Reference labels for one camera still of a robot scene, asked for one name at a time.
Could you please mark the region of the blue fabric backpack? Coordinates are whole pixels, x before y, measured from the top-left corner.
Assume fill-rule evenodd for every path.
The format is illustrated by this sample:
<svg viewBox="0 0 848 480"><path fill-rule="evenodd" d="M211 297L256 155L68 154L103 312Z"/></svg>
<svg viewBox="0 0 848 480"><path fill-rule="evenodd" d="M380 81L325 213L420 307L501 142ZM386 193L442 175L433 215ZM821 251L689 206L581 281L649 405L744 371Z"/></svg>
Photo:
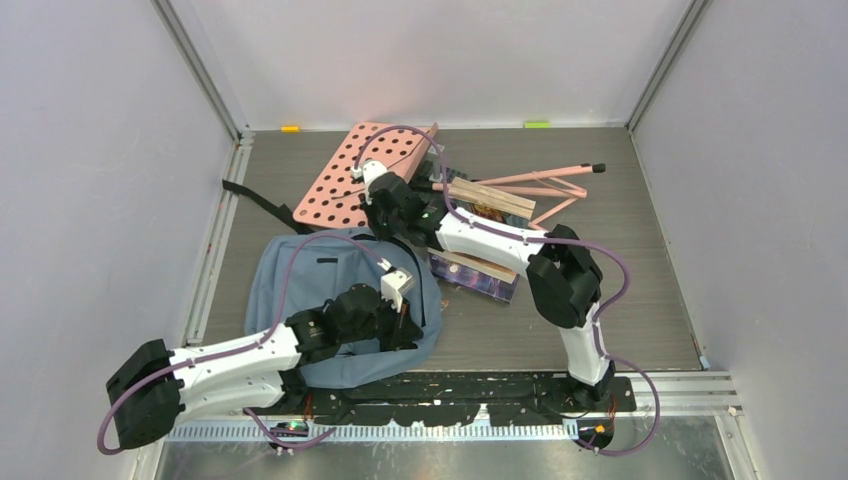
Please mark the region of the blue fabric backpack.
<svg viewBox="0 0 848 480"><path fill-rule="evenodd" d="M314 231L293 219L291 210L276 206L249 188L224 181L225 190L251 199L293 229L273 238L260 257L247 300L244 331L268 329L275 318L287 322L313 310L313 321L331 322L337 346L328 358L300 371L307 385L346 389L382 380L421 366L434 352L442 331L442 295L433 274L404 242L378 241L367 228ZM414 350L380 352L377 340L361 340L366 319L365 295L380 293L380 258L409 272L415 285L405 295L423 339Z"/></svg>

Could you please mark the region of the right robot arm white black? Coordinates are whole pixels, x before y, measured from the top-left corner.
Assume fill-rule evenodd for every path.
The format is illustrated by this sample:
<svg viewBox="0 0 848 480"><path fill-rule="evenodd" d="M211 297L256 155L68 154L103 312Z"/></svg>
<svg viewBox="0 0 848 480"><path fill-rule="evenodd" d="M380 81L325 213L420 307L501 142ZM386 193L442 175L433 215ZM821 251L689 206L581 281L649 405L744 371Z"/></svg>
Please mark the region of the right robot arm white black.
<svg viewBox="0 0 848 480"><path fill-rule="evenodd" d="M591 411L610 398L616 367L604 352L597 320L603 274L572 229L525 230L442 198L425 202L390 171L359 170L353 178L364 187L361 207L378 239L401 237L416 247L476 257L526 278L537 312L559 329L574 403Z"/></svg>

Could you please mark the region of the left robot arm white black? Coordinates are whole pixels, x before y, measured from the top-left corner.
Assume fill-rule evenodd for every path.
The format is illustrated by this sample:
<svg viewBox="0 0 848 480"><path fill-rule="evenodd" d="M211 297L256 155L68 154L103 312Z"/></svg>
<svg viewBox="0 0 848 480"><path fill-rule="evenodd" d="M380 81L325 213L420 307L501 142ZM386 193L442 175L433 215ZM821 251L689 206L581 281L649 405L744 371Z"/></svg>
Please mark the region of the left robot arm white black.
<svg viewBox="0 0 848 480"><path fill-rule="evenodd" d="M276 328L206 347L169 349L161 339L139 346L106 383L121 451L151 444L181 422L242 408L298 412L307 398L303 368L345 360L342 349L371 353L423 348L426 316L404 296L385 299L355 284L323 304L290 315Z"/></svg>

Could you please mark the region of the pink perforated stand board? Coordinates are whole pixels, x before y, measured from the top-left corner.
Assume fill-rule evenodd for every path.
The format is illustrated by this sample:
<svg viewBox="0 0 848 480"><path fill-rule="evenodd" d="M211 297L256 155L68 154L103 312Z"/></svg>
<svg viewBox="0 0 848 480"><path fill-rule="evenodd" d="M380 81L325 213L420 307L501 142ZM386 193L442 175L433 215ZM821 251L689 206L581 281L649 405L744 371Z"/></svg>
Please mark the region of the pink perforated stand board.
<svg viewBox="0 0 848 480"><path fill-rule="evenodd" d="M363 121L347 133L330 160L292 208L301 224L326 229L363 227L366 215L360 210L363 185L356 183L351 170L362 148L366 157L384 164L404 180L410 180L430 148L430 142L408 129L379 132L386 123Z"/></svg>

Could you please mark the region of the book with pale page edges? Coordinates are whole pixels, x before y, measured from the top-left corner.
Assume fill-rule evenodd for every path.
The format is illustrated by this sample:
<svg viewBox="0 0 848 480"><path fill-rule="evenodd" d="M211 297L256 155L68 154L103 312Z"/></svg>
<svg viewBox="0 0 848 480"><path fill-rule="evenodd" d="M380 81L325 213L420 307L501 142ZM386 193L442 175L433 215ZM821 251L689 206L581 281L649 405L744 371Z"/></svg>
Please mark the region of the book with pale page edges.
<svg viewBox="0 0 848 480"><path fill-rule="evenodd" d="M455 178L448 194L457 208L498 223L527 227L536 202L501 190Z"/></svg>

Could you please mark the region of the purple galaxy cover book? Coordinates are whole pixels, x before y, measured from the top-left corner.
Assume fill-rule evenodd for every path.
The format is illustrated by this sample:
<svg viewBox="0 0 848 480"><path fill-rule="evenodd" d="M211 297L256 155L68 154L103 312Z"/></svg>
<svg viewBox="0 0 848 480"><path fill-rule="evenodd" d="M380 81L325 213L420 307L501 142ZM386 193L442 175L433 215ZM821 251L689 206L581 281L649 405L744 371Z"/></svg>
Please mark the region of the purple galaxy cover book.
<svg viewBox="0 0 848 480"><path fill-rule="evenodd" d="M509 283L489 277L468 267L449 264L429 253L427 253L427 261L435 276L451 284L473 290L503 303L509 304L512 302L518 286L518 274L516 279Z"/></svg>

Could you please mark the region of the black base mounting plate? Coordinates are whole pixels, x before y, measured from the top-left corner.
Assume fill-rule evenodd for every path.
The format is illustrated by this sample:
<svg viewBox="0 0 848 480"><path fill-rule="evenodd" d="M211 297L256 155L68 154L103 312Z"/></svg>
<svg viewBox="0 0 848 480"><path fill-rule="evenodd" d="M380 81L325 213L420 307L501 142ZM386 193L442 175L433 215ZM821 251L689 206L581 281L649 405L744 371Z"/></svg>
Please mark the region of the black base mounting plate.
<svg viewBox="0 0 848 480"><path fill-rule="evenodd" d="M553 425L636 410L631 382L615 377L594 400L564 372L411 372L350 389L305 388L271 408L322 425L466 426L488 418L498 427Z"/></svg>

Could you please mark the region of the Tale of Two Cities book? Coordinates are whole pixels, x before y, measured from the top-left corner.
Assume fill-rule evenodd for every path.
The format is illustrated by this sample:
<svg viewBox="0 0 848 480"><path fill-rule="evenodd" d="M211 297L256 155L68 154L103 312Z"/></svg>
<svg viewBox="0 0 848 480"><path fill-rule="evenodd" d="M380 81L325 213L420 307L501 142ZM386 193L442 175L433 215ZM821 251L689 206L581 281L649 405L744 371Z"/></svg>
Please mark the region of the Tale of Two Cities book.
<svg viewBox="0 0 848 480"><path fill-rule="evenodd" d="M500 281L512 283L517 277L517 273L512 270L477 257L452 252L442 252L433 248L428 248L427 252L443 259L449 264L468 267Z"/></svg>

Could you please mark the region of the pink folding stand legs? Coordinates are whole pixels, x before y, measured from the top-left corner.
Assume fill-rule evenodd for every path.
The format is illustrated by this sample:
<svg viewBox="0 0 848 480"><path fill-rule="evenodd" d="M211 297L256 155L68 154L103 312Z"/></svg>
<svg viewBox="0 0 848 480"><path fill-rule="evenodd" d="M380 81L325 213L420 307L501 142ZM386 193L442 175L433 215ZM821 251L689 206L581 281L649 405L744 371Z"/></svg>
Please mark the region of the pink folding stand legs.
<svg viewBox="0 0 848 480"><path fill-rule="evenodd" d="M529 225L524 228L541 230L542 223L554 214L561 212L579 200L588 196L588 191L569 179L571 177L603 174L607 171L604 163L580 164L569 167L533 171L497 178L468 180L495 189L514 194L536 202Z"/></svg>

